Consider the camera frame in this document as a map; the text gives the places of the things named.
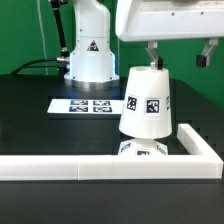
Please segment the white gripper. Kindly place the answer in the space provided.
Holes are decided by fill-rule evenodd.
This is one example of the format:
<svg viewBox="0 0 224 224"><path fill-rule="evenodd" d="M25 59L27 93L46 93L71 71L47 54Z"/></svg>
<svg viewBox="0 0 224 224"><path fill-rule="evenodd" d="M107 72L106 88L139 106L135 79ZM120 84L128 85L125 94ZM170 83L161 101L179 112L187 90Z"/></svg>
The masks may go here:
<svg viewBox="0 0 224 224"><path fill-rule="evenodd" d="M205 68L219 43L213 37L224 37L223 22L224 0L118 0L115 30L122 41L148 41L154 70L163 69L157 41L208 38L196 56L196 66Z"/></svg>

